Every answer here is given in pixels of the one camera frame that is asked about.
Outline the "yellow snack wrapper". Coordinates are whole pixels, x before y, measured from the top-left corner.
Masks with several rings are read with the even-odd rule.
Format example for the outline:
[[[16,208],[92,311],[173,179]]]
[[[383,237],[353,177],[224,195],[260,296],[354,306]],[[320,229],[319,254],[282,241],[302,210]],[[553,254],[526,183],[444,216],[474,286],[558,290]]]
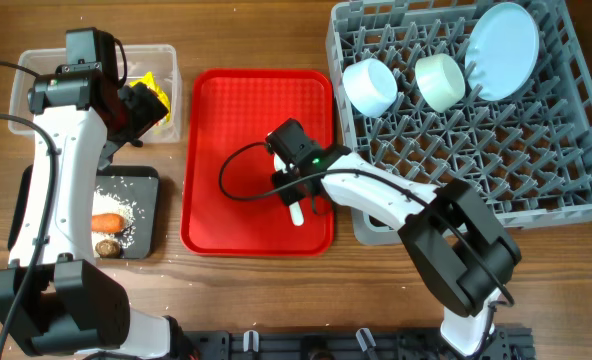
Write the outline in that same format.
[[[130,87],[134,87],[138,84],[143,84],[149,90],[153,91],[156,94],[157,99],[167,109],[167,114],[163,118],[161,118],[159,121],[157,121],[156,124],[153,126],[153,128],[150,129],[150,132],[157,134],[162,130],[163,126],[167,125],[170,122],[171,101],[170,101],[168,95],[163,91],[162,87],[157,83],[156,78],[151,71],[147,72],[143,77],[129,82]]]

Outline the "white plastic spoon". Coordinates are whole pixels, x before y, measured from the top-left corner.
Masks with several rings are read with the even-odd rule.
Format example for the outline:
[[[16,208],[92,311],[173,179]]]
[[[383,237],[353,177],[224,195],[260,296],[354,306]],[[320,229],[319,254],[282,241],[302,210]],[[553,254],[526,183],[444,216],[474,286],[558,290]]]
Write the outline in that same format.
[[[274,155],[273,159],[274,170],[277,172],[286,173],[287,168],[285,163],[277,156]],[[288,206],[290,217],[294,226],[302,226],[304,224],[304,216],[298,202],[294,202]]]

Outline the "white rice pile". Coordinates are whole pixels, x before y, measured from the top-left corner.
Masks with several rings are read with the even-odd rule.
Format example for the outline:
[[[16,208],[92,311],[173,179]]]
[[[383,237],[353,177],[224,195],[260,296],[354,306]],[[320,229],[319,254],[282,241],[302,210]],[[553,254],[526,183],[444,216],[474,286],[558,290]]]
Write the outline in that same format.
[[[101,189],[97,189],[93,197],[92,216],[104,213],[115,213],[121,215],[126,221],[127,226],[122,232],[109,234],[93,232],[91,234],[92,246],[105,239],[113,239],[120,243],[122,250],[129,248],[135,240],[134,236],[134,215],[132,203],[122,200],[116,194],[103,194]]]

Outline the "light blue bowl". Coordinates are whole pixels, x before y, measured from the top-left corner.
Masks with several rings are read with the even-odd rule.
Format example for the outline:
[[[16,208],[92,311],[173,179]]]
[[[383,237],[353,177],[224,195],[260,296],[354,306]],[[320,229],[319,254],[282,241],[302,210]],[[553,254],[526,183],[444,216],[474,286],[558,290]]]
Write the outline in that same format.
[[[348,66],[342,75],[342,83],[350,103],[368,117],[383,115],[398,94],[393,73],[374,58]]]

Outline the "orange carrot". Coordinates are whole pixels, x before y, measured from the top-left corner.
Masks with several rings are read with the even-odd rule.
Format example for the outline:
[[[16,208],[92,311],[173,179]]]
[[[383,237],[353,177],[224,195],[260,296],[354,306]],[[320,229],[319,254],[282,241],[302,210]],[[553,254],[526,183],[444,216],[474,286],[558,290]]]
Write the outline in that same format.
[[[91,230],[99,233],[115,234],[122,232],[127,221],[119,214],[104,213],[92,216]]]

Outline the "brown mushroom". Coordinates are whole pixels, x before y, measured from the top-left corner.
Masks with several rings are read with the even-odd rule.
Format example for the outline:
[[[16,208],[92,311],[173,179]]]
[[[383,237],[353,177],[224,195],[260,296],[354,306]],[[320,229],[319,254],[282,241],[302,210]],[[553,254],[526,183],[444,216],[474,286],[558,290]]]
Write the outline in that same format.
[[[120,243],[113,239],[105,239],[95,245],[95,252],[100,258],[118,258],[121,250]]]

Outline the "green bowl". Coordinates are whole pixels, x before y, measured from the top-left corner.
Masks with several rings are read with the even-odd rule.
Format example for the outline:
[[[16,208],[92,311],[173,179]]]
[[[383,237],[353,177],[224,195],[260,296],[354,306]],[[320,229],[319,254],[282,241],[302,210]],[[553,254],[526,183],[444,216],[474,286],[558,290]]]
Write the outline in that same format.
[[[465,79],[456,61],[444,54],[420,58],[415,77],[425,102],[443,113],[465,96]]]

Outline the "light blue plate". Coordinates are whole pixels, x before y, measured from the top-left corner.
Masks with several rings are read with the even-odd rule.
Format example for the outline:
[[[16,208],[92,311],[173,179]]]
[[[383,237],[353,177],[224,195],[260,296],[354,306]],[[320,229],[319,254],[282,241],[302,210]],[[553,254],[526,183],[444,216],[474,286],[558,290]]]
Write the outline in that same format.
[[[529,12],[513,2],[494,5],[477,21],[465,54],[465,78],[485,101],[502,100],[530,77],[539,53],[539,32]]]

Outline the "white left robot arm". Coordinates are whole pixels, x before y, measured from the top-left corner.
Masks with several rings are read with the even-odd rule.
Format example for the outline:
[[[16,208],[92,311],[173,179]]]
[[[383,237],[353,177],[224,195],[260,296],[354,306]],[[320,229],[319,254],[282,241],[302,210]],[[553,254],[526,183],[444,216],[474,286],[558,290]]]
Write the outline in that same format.
[[[27,203],[0,270],[0,337],[28,356],[195,359],[170,316],[133,309],[95,264],[96,175],[166,115],[145,85],[128,86],[121,42],[96,28],[66,34],[66,60],[28,92],[35,153]]]

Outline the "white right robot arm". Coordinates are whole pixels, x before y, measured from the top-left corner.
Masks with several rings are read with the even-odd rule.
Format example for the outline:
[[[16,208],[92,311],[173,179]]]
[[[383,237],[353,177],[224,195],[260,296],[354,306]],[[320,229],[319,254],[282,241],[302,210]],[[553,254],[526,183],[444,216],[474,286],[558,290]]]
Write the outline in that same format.
[[[479,358],[506,285],[522,259],[516,242],[467,182],[439,187],[393,175],[348,147],[322,148],[289,119],[266,139],[286,166],[273,182],[286,204],[306,194],[360,210],[395,230],[416,270],[444,307],[440,334],[461,356]]]

